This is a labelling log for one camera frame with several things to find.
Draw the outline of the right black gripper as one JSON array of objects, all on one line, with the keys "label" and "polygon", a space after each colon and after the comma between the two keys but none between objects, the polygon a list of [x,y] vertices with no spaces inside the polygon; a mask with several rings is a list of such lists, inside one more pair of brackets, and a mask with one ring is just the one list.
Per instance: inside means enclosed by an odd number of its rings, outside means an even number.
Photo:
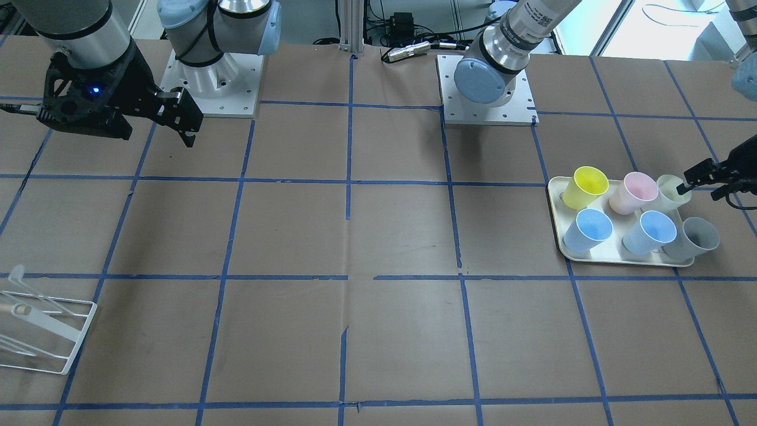
[{"label": "right black gripper", "polygon": [[149,118],[159,125],[170,127],[179,132],[187,148],[192,148],[203,113],[189,90],[179,86],[160,89],[136,43],[130,43],[122,59],[129,61],[113,94],[112,105],[122,114]]}]

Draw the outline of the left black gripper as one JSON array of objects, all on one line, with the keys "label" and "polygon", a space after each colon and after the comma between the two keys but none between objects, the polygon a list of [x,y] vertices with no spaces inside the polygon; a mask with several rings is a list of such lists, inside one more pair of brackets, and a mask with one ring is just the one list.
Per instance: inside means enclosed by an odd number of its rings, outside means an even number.
[{"label": "left black gripper", "polygon": [[711,199],[719,201],[736,192],[756,194],[756,135],[736,146],[727,159],[717,162],[709,157],[684,172],[684,181],[676,186],[679,196],[693,189],[721,183],[711,192]]}]

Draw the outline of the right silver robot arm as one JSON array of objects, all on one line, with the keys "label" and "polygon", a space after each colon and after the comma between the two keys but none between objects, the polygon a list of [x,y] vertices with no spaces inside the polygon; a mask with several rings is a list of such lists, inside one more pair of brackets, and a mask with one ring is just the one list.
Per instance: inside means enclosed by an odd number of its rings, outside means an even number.
[{"label": "right silver robot arm", "polygon": [[233,54],[277,51],[278,1],[160,1],[160,24],[182,81],[164,90],[111,1],[15,1],[52,48],[38,105],[2,104],[64,133],[131,137],[127,117],[148,118],[192,147],[203,113],[196,100],[216,97],[241,75]]}]

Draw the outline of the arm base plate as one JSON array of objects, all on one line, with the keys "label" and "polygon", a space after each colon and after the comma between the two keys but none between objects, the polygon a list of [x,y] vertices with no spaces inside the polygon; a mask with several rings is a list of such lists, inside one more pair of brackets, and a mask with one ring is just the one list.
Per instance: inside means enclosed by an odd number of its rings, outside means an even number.
[{"label": "arm base plate", "polygon": [[437,56],[439,89],[447,124],[530,126],[540,122],[525,70],[519,72],[500,99],[481,104],[462,95],[452,75],[462,56]]},{"label": "arm base plate", "polygon": [[225,53],[205,67],[190,67],[174,57],[171,51],[160,88],[187,89],[206,118],[255,117],[266,56]]}]

